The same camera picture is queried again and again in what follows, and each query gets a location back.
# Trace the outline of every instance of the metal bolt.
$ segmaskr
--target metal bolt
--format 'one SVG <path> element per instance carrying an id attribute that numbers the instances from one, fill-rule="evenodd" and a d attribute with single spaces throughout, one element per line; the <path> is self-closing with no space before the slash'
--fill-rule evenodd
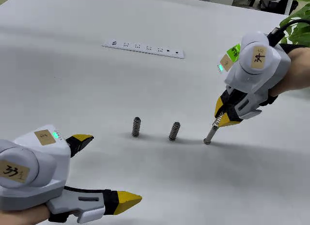
<path id="1" fill-rule="evenodd" d="M 138 137 L 139 136 L 139 131 L 140 131 L 140 124 L 141 124 L 141 119 L 139 117 L 135 117 L 134 119 L 134 124 L 132 127 L 132 136 Z"/>
<path id="2" fill-rule="evenodd" d="M 169 140 L 174 141 L 176 139 L 176 136 L 179 132 L 181 124 L 179 122 L 175 122 L 171 128 L 171 132 L 169 135 Z"/>
<path id="3" fill-rule="evenodd" d="M 211 139 L 215 135 L 216 131 L 219 128 L 219 123 L 221 122 L 221 119 L 224 115 L 224 112 L 221 112 L 216 118 L 214 123 L 212 124 L 212 128 L 210 132 L 208 133 L 207 137 L 203 140 L 204 144 L 209 145 L 211 143 Z"/>

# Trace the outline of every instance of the power outlet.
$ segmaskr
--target power outlet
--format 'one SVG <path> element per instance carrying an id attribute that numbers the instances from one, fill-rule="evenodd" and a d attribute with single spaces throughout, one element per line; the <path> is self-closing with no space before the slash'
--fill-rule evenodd
<path id="1" fill-rule="evenodd" d="M 102 45 L 103 47 L 110 47 L 110 48 L 117 48 L 117 49 L 125 49 L 131 50 L 136 52 L 148 53 L 148 54 L 156 54 L 156 55 L 163 55 L 173 58 L 184 58 L 183 50 L 175 49 L 175 48 L 168 48 L 168 47 L 155 47 L 146 45 L 143 43 L 131 43 L 131 42 L 124 42 L 116 39 L 108 40 L 106 43 Z"/>

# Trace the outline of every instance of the green led light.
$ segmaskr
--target green led light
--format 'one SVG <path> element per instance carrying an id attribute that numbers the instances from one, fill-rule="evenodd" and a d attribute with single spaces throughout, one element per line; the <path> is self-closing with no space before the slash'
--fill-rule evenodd
<path id="1" fill-rule="evenodd" d="M 59 138 L 59 136 L 58 136 L 58 134 L 56 132 L 53 132 L 53 136 L 55 137 L 55 139 Z"/>
<path id="2" fill-rule="evenodd" d="M 218 65 L 218 68 L 219 68 L 220 71 L 223 71 L 223 69 L 224 69 L 221 64 Z"/>

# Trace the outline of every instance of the human hand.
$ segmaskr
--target human hand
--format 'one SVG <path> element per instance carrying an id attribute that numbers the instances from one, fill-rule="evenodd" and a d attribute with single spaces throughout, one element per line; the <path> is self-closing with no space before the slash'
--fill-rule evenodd
<path id="1" fill-rule="evenodd" d="M 272 89 L 270 96 L 310 87 L 310 48 L 293 49 L 288 56 L 292 64 L 285 77 Z"/>
<path id="2" fill-rule="evenodd" d="M 35 225 L 48 219 L 50 212 L 45 205 L 22 211 L 0 211 L 0 224 Z"/>

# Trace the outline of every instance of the paper label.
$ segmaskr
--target paper label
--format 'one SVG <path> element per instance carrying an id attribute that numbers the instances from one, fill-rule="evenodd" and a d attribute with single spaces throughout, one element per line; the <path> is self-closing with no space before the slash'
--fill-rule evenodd
<path id="1" fill-rule="evenodd" d="M 266 53 L 266 47 L 254 47 L 251 67 L 257 69 L 264 68 Z"/>
<path id="2" fill-rule="evenodd" d="M 48 129 L 36 131 L 34 134 L 37 136 L 42 146 L 56 143 Z"/>
<path id="3" fill-rule="evenodd" d="M 233 65 L 233 62 L 231 61 L 231 59 L 228 57 L 227 54 L 224 55 L 224 57 L 221 59 L 220 63 L 222 64 L 222 66 L 224 67 L 224 69 L 226 71 L 229 71 L 229 69 Z"/>
<path id="4" fill-rule="evenodd" d="M 240 44 L 235 45 L 227 51 L 230 59 L 235 63 L 239 59 L 240 54 Z"/>
<path id="5" fill-rule="evenodd" d="M 8 161 L 0 161 L 0 177 L 25 183 L 29 168 Z"/>

